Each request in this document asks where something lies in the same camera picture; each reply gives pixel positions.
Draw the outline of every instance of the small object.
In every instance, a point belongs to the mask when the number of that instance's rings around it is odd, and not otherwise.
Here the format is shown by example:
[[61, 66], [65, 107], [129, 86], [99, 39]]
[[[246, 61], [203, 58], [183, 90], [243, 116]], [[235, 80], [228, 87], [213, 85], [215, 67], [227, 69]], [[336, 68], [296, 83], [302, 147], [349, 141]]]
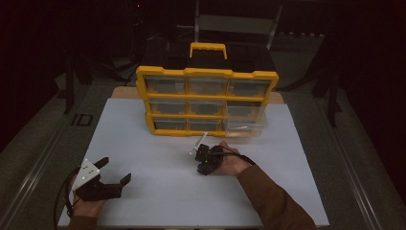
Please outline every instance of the small object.
[[202, 143], [202, 141], [204, 140], [204, 138], [207, 136], [208, 132], [204, 132], [203, 136], [201, 136], [199, 138], [199, 140], [197, 140], [196, 145], [194, 145], [193, 150], [191, 152], [189, 152], [190, 155], [192, 155], [195, 151], [197, 151], [200, 147], [200, 144]]

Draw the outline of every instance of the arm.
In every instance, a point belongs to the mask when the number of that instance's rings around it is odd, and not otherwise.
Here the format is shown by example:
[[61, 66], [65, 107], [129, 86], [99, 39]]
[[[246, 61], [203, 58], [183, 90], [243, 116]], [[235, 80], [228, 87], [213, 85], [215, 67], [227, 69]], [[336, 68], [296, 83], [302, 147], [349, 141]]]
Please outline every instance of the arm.
[[96, 230], [99, 213], [106, 201], [83, 201], [74, 193], [74, 213], [68, 230]]
[[[225, 142], [221, 142], [220, 146], [224, 151], [238, 152]], [[316, 229], [313, 219], [307, 212], [260, 167], [251, 166], [237, 156], [226, 156], [216, 172], [237, 177], [265, 229]]]

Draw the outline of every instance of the human hand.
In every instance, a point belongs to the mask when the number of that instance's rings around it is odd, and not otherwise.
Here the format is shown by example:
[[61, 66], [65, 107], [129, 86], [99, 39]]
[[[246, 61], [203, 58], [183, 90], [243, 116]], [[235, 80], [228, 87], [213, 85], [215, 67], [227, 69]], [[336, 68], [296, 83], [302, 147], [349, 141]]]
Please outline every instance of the human hand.
[[[76, 175], [71, 180], [72, 184], [75, 181], [75, 178]], [[98, 201], [84, 201], [80, 199], [80, 197], [78, 197], [75, 192], [73, 193], [74, 193], [73, 216], [97, 218], [99, 216], [100, 211], [102, 210], [102, 206], [105, 204], [105, 202], [107, 202], [107, 199]]]
[[[223, 147], [224, 152], [238, 153], [237, 149], [231, 148], [225, 141], [222, 141], [219, 146]], [[229, 155], [223, 157], [223, 162], [214, 171], [214, 173], [227, 174], [227, 175], [239, 175], [242, 171], [250, 167], [250, 163], [241, 159], [238, 156]]]

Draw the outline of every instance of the white table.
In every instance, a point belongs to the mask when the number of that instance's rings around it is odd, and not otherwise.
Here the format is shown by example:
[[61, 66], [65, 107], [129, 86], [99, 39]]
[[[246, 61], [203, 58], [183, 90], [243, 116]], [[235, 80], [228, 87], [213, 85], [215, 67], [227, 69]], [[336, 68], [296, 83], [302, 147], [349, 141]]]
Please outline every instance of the white table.
[[[317, 225], [327, 215], [308, 166], [301, 141], [286, 104], [266, 108], [268, 129], [257, 138], [225, 139], [248, 155], [301, 204]], [[260, 219], [232, 176], [204, 176], [189, 155], [199, 137], [151, 135], [141, 100], [109, 99], [85, 158], [110, 163], [101, 169], [101, 182], [118, 183], [128, 173], [123, 196], [109, 200], [99, 219], [111, 227], [261, 227]], [[221, 138], [207, 137], [213, 146]], [[60, 226], [69, 218], [62, 212]]]

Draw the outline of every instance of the black cable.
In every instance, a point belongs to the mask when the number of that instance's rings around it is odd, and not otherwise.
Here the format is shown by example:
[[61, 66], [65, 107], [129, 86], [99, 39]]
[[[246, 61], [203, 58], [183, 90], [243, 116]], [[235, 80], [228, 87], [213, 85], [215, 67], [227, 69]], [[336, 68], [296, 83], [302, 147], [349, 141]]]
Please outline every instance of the black cable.
[[57, 230], [56, 209], [57, 209], [57, 205], [58, 205], [60, 195], [61, 195], [63, 189], [65, 191], [65, 206], [68, 208], [68, 212], [70, 212], [71, 214], [73, 213], [72, 205], [71, 205], [71, 202], [69, 201], [69, 192], [70, 192], [69, 184], [71, 182], [72, 177], [79, 172], [79, 169], [80, 169], [80, 167], [77, 167], [69, 173], [69, 175], [65, 178], [65, 180], [63, 181], [63, 183], [61, 184], [61, 186], [57, 192], [56, 200], [55, 200], [55, 204], [54, 204], [54, 229], [55, 230]]

